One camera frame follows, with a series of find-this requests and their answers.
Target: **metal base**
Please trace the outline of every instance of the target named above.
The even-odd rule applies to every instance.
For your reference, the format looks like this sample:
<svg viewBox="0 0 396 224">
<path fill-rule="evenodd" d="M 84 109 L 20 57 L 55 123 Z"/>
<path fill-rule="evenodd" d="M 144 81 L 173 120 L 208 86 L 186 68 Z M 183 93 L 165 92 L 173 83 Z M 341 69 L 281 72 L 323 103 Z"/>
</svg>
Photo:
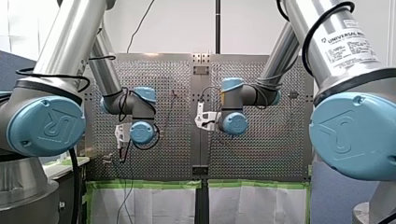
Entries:
<svg viewBox="0 0 396 224">
<path fill-rule="evenodd" d="M 42 194 L 0 206 L 2 224 L 57 224 L 59 221 L 58 183 L 50 181 Z"/>
</svg>

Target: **silver arm segment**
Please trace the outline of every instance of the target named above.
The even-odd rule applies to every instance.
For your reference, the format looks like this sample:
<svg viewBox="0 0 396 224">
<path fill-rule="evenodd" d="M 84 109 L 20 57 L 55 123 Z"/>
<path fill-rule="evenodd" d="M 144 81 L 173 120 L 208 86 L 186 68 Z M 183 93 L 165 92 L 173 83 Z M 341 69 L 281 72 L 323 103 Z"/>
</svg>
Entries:
<svg viewBox="0 0 396 224">
<path fill-rule="evenodd" d="M 105 57 L 109 55 L 110 52 L 110 41 L 108 40 L 106 29 L 103 27 L 99 31 L 95 43 L 93 44 L 91 57 Z M 91 60 L 90 68 L 102 95 L 108 96 L 121 92 L 119 77 L 110 60 Z"/>
<path fill-rule="evenodd" d="M 262 75 L 257 78 L 258 83 L 264 87 L 277 87 L 281 83 L 283 75 L 296 62 L 299 50 L 300 43 L 291 24 L 286 22 Z"/>
</svg>

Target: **black cable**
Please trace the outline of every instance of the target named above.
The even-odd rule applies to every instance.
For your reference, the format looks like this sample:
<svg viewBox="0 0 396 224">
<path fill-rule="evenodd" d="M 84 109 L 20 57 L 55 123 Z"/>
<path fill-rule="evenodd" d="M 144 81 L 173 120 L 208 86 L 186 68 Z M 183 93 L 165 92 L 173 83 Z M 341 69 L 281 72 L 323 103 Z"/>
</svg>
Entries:
<svg viewBox="0 0 396 224">
<path fill-rule="evenodd" d="M 265 101 L 265 106 L 264 106 L 264 107 L 258 107 L 258 106 L 256 105 L 256 108 L 258 108 L 258 109 L 260 109 L 260 110 L 266 109 L 267 106 L 268 106 L 268 104 L 269 104 L 269 101 L 268 101 L 268 98 L 265 96 L 265 93 L 262 92 L 262 90 L 260 90 L 259 88 L 257 88 L 255 85 L 252 85 L 252 84 L 244 84 L 244 85 L 247 85 L 247 86 L 253 88 L 256 92 L 258 92 L 258 93 L 260 94 L 260 96 L 262 97 L 262 99 L 264 99 L 264 101 Z"/>
<path fill-rule="evenodd" d="M 80 185 L 79 185 L 79 168 L 78 168 L 78 160 L 76 152 L 73 148 L 69 150 L 70 160 L 72 161 L 73 168 L 73 183 L 74 183 L 74 193 L 73 193 L 73 212 L 72 212 L 72 221 L 71 224 L 78 223 L 78 209 L 80 202 Z"/>
<path fill-rule="evenodd" d="M 130 147 L 130 142 L 131 142 L 131 140 L 130 140 L 129 143 L 128 143 L 128 147 L 127 147 L 126 154 L 128 154 L 129 147 Z M 131 188 L 129 189 L 129 192 L 128 192 L 128 194 L 126 194 L 126 195 L 125 195 L 125 192 L 126 192 L 126 191 L 124 191 L 124 200 L 123 200 L 122 204 L 120 205 L 119 211 L 117 212 L 116 224 L 119 224 L 119 221 L 120 221 L 120 211 L 121 211 L 121 209 L 122 209 L 123 206 L 125 206 L 125 210 L 127 211 L 127 214 L 128 214 L 128 217 L 129 217 L 129 221 L 131 222 L 131 224 L 134 224 L 134 223 L 132 222 L 132 220 L 131 220 L 131 217 L 129 216 L 129 211 L 128 211 L 128 209 L 126 208 L 126 201 L 128 200 L 129 196 L 130 196 L 131 193 L 132 193 L 132 189 L 134 188 L 134 170 L 133 170 L 133 168 L 132 168 L 132 153 L 129 154 L 129 166 L 130 166 L 131 177 L 132 177 L 132 179 L 131 179 Z"/>
<path fill-rule="evenodd" d="M 151 3 L 148 5 L 148 9 L 146 10 L 145 14 L 142 17 L 142 20 L 140 20 L 139 25 L 137 26 L 136 30 L 131 36 L 131 41 L 129 42 L 128 48 L 126 49 L 126 52 L 129 53 L 129 49 L 132 46 L 132 42 L 134 41 L 134 36 L 137 34 L 137 32 L 140 30 L 140 26 L 142 26 L 143 21 L 145 20 L 146 16 L 149 13 L 149 10 L 151 9 L 152 4 L 155 2 L 155 0 L 152 0 Z"/>
<path fill-rule="evenodd" d="M 102 57 L 94 57 L 94 58 L 90 58 L 90 61 L 94 61 L 94 60 L 103 60 L 103 59 L 109 59 L 111 61 L 116 60 L 116 56 L 114 55 L 107 55 L 107 56 L 102 56 Z"/>
<path fill-rule="evenodd" d="M 126 90 L 126 92 L 120 97 L 120 99 L 119 99 L 119 110 L 120 110 L 120 113 L 119 113 L 119 122 L 123 122 L 125 119 L 126 119 L 126 113 L 124 113 L 124 108 L 125 108 L 125 106 L 126 106 L 126 101 L 127 101 L 127 99 L 128 99 L 128 95 L 129 95 L 129 92 L 128 92 L 128 88 L 126 88 L 126 87 L 122 87 L 122 90 L 123 91 L 125 91 Z"/>
<path fill-rule="evenodd" d="M 378 224 L 389 224 L 390 222 L 396 220 L 396 213 L 393 213 L 392 215 L 386 217 L 382 221 L 378 222 Z"/>
<path fill-rule="evenodd" d="M 337 5 L 335 5 L 334 7 L 332 7 L 331 9 L 327 10 L 325 13 L 323 13 L 319 19 L 314 23 L 314 25 L 311 27 L 311 29 L 309 29 L 308 33 L 306 34 L 304 43 L 303 43 L 303 55 L 302 55 L 302 60 L 303 60 L 303 65 L 304 68 L 306 70 L 306 72 L 312 75 L 312 71 L 311 68 L 309 66 L 309 62 L 308 62 L 308 49 L 309 49 L 309 44 L 311 43 L 312 37 L 315 34 L 315 31 L 319 28 L 319 26 L 325 22 L 327 19 L 330 18 L 330 16 L 336 12 L 339 8 L 341 7 L 350 7 L 350 12 L 353 12 L 355 10 L 355 4 L 352 2 L 341 2 Z"/>
<path fill-rule="evenodd" d="M 134 147 L 136 147 L 137 149 L 142 150 L 142 151 L 147 151 L 147 150 L 150 150 L 150 149 L 154 148 L 155 146 L 157 146 L 157 144 L 158 144 L 158 142 L 160 141 L 160 138 L 161 138 L 161 132 L 160 132 L 160 128 L 158 128 L 157 124 L 154 124 L 154 127 L 156 129 L 155 132 L 157 133 L 157 140 L 155 140 L 155 143 L 152 146 L 150 146 L 150 147 L 140 147 L 135 142 L 133 142 L 134 143 Z"/>
<path fill-rule="evenodd" d="M 123 159 L 120 161 L 120 163 L 125 163 L 126 162 L 126 157 L 128 155 L 129 147 L 131 146 L 131 142 L 132 142 L 132 140 L 128 141 L 128 146 L 126 147 L 125 154 L 123 156 Z"/>
<path fill-rule="evenodd" d="M 21 75 L 21 76 L 26 76 L 26 77 L 58 77 L 58 78 L 71 78 L 71 79 L 78 79 L 78 80 L 84 80 L 86 81 L 86 84 L 83 88 L 78 90 L 78 92 L 82 92 L 87 90 L 87 88 L 91 85 L 91 81 L 87 77 L 76 77 L 76 76 L 70 76 L 70 75 L 44 75 L 44 74 L 37 74 L 37 73 L 29 73 L 34 70 L 33 67 L 30 68 L 22 68 L 17 71 L 15 71 L 16 74 Z"/>
<path fill-rule="evenodd" d="M 282 15 L 282 17 L 286 20 L 289 21 L 289 17 L 288 15 L 286 15 L 285 11 L 282 8 L 282 0 L 276 0 L 276 6 L 277 6 L 277 10 L 279 10 L 280 15 Z"/>
<path fill-rule="evenodd" d="M 9 100 L 9 97 L 0 98 L 0 104 Z"/>
</svg>

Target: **pegboard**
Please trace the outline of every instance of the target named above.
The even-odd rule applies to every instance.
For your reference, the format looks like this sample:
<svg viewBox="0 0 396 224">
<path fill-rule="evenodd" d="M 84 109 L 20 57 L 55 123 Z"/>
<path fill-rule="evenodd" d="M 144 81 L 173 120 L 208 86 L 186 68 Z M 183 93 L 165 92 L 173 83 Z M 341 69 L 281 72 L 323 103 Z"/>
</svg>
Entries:
<svg viewBox="0 0 396 224">
<path fill-rule="evenodd" d="M 219 86 L 225 77 L 241 77 L 255 83 L 267 56 L 214 55 L 211 84 Z M 238 137 L 215 132 L 209 135 L 209 178 L 305 181 L 311 162 L 308 135 L 312 113 L 313 78 L 305 74 L 300 61 L 282 80 L 281 100 L 265 109 L 245 106 L 247 132 Z M 211 110 L 219 108 L 219 97 Z"/>
<path fill-rule="evenodd" d="M 262 72 L 268 56 L 210 55 L 209 83 L 219 86 L 224 77 L 242 77 L 253 83 Z M 191 137 L 199 132 L 193 123 L 191 89 L 205 85 L 193 79 L 193 58 L 190 54 L 120 54 L 114 61 L 121 85 L 148 86 L 157 92 L 155 122 L 161 130 L 159 144 L 149 151 L 132 148 L 130 160 L 119 164 L 114 136 L 118 117 L 102 112 L 97 86 L 86 93 L 87 153 L 92 157 L 87 177 L 90 180 L 135 178 L 148 180 L 192 179 L 193 157 Z M 224 133 L 201 137 L 200 148 L 207 151 L 209 178 L 250 178 L 302 181 L 307 178 L 311 146 L 307 134 L 312 112 L 312 78 L 307 77 L 300 63 L 285 76 L 279 105 L 265 110 L 246 107 L 248 132 L 231 139 Z M 291 91 L 298 92 L 290 99 Z M 211 110 L 219 107 L 219 95 L 209 91 Z"/>
<path fill-rule="evenodd" d="M 87 116 L 92 116 L 92 162 L 88 178 L 92 180 L 135 178 L 148 180 L 184 180 L 191 178 L 190 161 L 190 55 L 118 55 L 114 67 L 123 87 L 151 87 L 156 91 L 155 123 L 161 140 L 147 151 L 130 147 L 130 158 L 119 163 L 114 135 L 118 116 L 100 108 L 102 98 L 92 84 Z M 131 122 L 132 117 L 124 122 Z"/>
</svg>

